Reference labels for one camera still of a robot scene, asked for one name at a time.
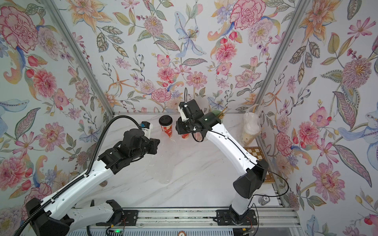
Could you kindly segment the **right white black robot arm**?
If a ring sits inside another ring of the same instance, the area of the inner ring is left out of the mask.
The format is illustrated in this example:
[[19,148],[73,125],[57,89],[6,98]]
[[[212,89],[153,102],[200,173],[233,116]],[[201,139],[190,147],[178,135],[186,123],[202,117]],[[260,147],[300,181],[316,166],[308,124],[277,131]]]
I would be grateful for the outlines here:
[[230,215],[240,221],[246,216],[255,191],[265,182],[269,168],[267,161],[248,153],[222,121],[211,112],[204,114],[195,100],[180,102],[178,111],[181,115],[176,122],[178,134],[200,133],[222,151],[240,175],[233,182],[236,195],[230,206]]

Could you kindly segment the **red cup black lid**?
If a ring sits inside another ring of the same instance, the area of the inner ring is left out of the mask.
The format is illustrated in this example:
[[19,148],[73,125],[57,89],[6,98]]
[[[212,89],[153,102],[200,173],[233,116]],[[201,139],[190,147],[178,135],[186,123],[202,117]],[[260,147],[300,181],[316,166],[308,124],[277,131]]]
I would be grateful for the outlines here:
[[188,133],[188,134],[182,134],[182,135],[181,135],[181,138],[182,138],[182,139],[187,139],[187,138],[189,137],[189,135],[190,135],[189,133]]
[[173,118],[169,115],[163,115],[158,119],[162,131],[169,137],[172,137]]

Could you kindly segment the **clear plastic carrier bag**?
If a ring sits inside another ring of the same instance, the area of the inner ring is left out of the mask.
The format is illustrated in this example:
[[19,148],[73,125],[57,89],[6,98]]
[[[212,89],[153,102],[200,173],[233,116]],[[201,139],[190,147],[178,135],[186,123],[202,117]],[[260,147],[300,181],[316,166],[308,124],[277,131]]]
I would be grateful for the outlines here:
[[245,113],[243,116],[240,143],[247,147],[261,133],[260,118],[256,113]]

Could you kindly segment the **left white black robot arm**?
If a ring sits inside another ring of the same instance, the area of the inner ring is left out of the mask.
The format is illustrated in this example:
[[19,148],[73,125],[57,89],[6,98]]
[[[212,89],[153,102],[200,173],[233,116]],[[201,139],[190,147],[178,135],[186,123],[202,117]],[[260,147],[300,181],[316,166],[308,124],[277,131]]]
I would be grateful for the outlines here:
[[68,233],[96,223],[116,225],[124,218],[123,208],[115,200],[88,208],[74,209],[83,197],[96,186],[113,177],[145,155],[155,155],[159,139],[148,138],[143,130],[131,129],[114,147],[95,157],[92,167],[55,194],[42,200],[33,198],[26,203],[28,219],[38,236],[65,236]]

